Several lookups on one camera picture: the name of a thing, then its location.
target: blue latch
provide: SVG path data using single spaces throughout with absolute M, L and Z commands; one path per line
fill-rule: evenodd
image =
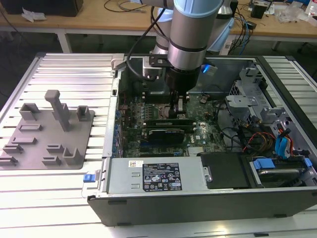
M 84 182 L 95 182 L 95 181 L 96 181 L 96 175 L 90 175 L 90 174 L 84 175 Z
M 307 168 L 310 168 L 311 166 L 313 166 L 313 164 L 309 158 L 305 158 L 304 162 L 305 162 Z
M 253 161 L 253 165 L 256 168 L 256 170 L 260 169 L 274 169 L 275 165 L 273 163 L 273 160 L 270 158 L 260 158 Z
M 278 136 L 275 141 L 275 152 L 277 155 L 281 156 L 282 159 L 287 159 L 285 155 L 285 150 L 287 149 L 288 140 L 286 137 Z

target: floor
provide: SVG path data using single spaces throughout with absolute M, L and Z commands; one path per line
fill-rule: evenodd
M 24 39 L 13 33 L 14 40 L 9 42 L 2 39 L 0 42 L 0 109 L 6 103 L 24 72 L 30 65 L 37 52 L 59 53 L 60 44 L 55 34 L 23 33 L 31 45 Z M 99 44 L 97 35 L 70 35 L 70 41 L 74 53 L 128 53 L 134 42 L 138 39 L 135 36 L 103 36 L 104 44 Z M 301 53 L 297 50 L 302 43 L 282 42 L 277 51 L 271 49 L 272 42 L 250 41 L 246 46 L 243 55 L 247 56 L 293 56 L 299 64 L 312 75 L 317 69 L 317 44 L 306 45 Z M 155 45 L 154 37 L 146 37 L 135 53 L 148 53 Z M 240 49 L 232 52 L 231 55 L 239 54 Z

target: warning label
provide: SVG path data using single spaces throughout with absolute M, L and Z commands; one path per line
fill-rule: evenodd
M 178 163 L 143 164 L 145 192 L 182 190 Z

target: black wire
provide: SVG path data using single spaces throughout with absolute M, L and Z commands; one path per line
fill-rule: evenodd
M 128 3 L 128 2 L 130 2 L 130 1 L 129 1 L 129 0 L 128 0 L 128 1 L 123 1 L 123 2 L 117 3 L 117 4 L 118 4 L 118 6 L 119 6 L 119 8 L 120 8 L 121 10 L 123 10 L 123 11 L 128 11 L 129 9 L 127 9 L 127 8 L 125 8 L 125 7 L 122 6 L 123 4 Z M 136 10 L 133 10 L 133 12 L 144 12 L 144 11 L 143 11 L 143 10 L 138 10 L 138 9 L 136 9 Z
M 243 147 L 243 145 L 240 143 L 240 141 L 234 139 L 235 136 L 231 137 L 230 135 L 227 135 L 226 133 L 223 132 L 223 130 L 226 130 L 226 129 L 233 129 L 234 127 L 225 127 L 223 129 L 220 129 L 221 133 L 225 136 L 225 137 L 228 137 L 231 141 L 234 141 L 236 142 L 238 145 L 240 145 L 241 147 Z
M 132 55 L 132 52 L 134 50 L 134 48 L 137 46 L 138 43 L 140 43 L 143 38 L 148 34 L 148 32 L 153 28 L 153 26 L 157 23 L 157 21 L 159 20 L 159 18 L 163 15 L 163 13 L 165 12 L 165 8 L 160 12 L 160 14 L 158 15 L 158 17 L 154 20 L 154 22 L 148 27 L 148 29 L 143 33 L 143 35 L 134 43 L 134 45 L 131 47 L 130 52 L 128 53 L 127 56 L 127 66 L 128 68 L 132 71 L 132 73 L 134 73 L 139 79 L 142 79 L 144 81 L 150 81 L 153 82 L 155 81 L 156 77 L 152 78 L 152 79 L 148 79 L 146 77 L 144 77 L 143 75 L 139 74 L 131 65 L 130 62 L 130 57 Z
M 231 137 L 231 146 L 230 146 L 230 150 L 232 151 L 233 149 L 233 138 L 234 137 L 238 137 L 238 135 L 234 135 L 233 137 Z
M 220 112 L 220 108 L 221 108 L 221 105 L 224 104 L 226 102 L 226 100 L 222 100 L 222 102 L 220 102 L 219 106 L 218 106 L 218 109 L 217 109 L 217 112 L 216 112 L 216 121 L 218 121 L 218 115 L 219 115 L 219 112 Z
M 3 65 L 0 65 L 0 68 L 4 69 L 5 71 L 7 71 L 9 74 L 11 74 L 11 75 L 14 76 L 14 77 L 17 77 L 17 76 L 18 76 L 14 71 L 11 71 L 10 69 L 6 68 L 6 67 L 3 66 Z
M 153 21 L 154 21 L 153 12 L 154 12 L 154 8 L 152 7 L 152 8 L 151 8 L 151 23 L 153 23 Z M 159 26 L 158 24 L 155 24 L 155 26 L 156 26 L 156 27 L 158 28 L 158 30 L 160 31 L 160 32 L 158 32 L 157 29 L 156 29 L 155 27 L 153 27 L 153 29 L 155 30 L 155 32 L 156 32 L 159 36 L 163 37 L 164 39 L 166 39 L 166 40 L 169 42 L 169 38 L 164 34 L 164 32 L 162 31 L 162 29 L 160 28 L 160 26 Z
M 224 94 L 227 94 L 227 92 L 225 92 L 222 88 L 220 88 L 219 87 L 219 85 L 217 85 L 217 84 L 213 84 L 213 83 L 210 83 L 210 84 L 207 84 L 206 86 L 205 86 L 205 88 L 207 88 L 207 87 L 209 87 L 209 86 L 214 86 L 214 87 L 216 87 L 216 88 L 218 88 L 221 92 L 223 92 Z
M 239 22 L 241 23 L 241 27 L 242 27 L 242 28 L 241 28 L 241 33 L 240 33 L 238 39 L 234 42 L 233 47 L 229 50 L 228 53 L 232 52 L 232 51 L 235 50 L 237 47 L 242 46 L 243 41 L 244 41 L 244 37 L 245 37 L 245 35 L 246 35 L 246 27 L 245 27 L 245 23 L 244 23 L 245 17 L 240 13 L 239 8 L 237 8 L 237 11 L 238 11 L 238 12 L 237 12 L 236 14 L 241 18 L 241 19 L 239 19 Z
M 240 8 L 240 10 L 242 10 L 246 5 L 249 5 L 250 3 L 248 2 L 248 3 L 246 3 L 246 4 L 238 4 L 238 5 L 242 5 L 242 7 Z
M 0 91 L 0 95 L 4 96 L 4 97 L 6 97 L 6 98 L 9 98 L 9 96 L 8 96 L 8 95 L 4 94 L 4 93 L 3 93 L 3 92 L 1 92 L 1 91 Z
M 16 31 L 16 33 L 18 33 L 18 34 L 22 37 L 22 39 L 23 39 L 29 46 L 31 46 L 32 48 L 34 48 L 33 45 L 31 45 L 31 43 L 28 42 L 28 40 L 11 24 L 11 22 L 9 22 L 9 20 L 7 19 L 7 17 L 6 17 L 5 14 L 3 13 L 1 7 L 0 7 L 0 12 L 1 12 L 1 15 L 4 17 L 4 19 L 7 21 L 7 23 Z
M 141 6 L 141 7 L 137 7 L 137 8 L 134 8 L 134 9 L 130 9 L 130 10 L 127 10 L 127 11 L 117 11 L 117 10 L 112 10 L 112 9 L 109 9 L 109 8 L 107 8 L 106 7 L 106 5 L 108 4 L 108 2 L 110 2 L 111 0 L 108 0 L 108 1 L 106 1 L 105 3 L 104 3 L 104 8 L 105 9 L 107 9 L 108 11 L 112 11 L 112 12 L 130 12 L 130 11 L 135 11 L 135 10 L 137 10 L 137 9 L 140 9 L 140 8 L 143 8 L 143 7 L 145 7 L 145 6 L 147 6 L 147 5 L 144 5 L 144 6 Z

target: aluminum extrusion table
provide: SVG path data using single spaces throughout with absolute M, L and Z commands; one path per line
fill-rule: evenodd
M 102 236 L 107 238 L 269 237 L 308 238 L 317 234 L 317 206 L 294 217 L 105 227 L 82 198 L 83 175 L 101 167 L 102 146 L 109 104 L 110 54 L 47 54 L 35 58 L 0 113 L 0 148 L 20 121 L 19 108 L 36 102 L 40 108 L 47 89 L 61 91 L 61 101 L 71 107 L 88 105 L 95 110 L 86 162 L 80 170 L 0 171 L 1 237 Z M 267 57 L 286 87 L 317 124 L 316 84 L 296 62 Z M 88 183 L 90 189 L 97 187 Z

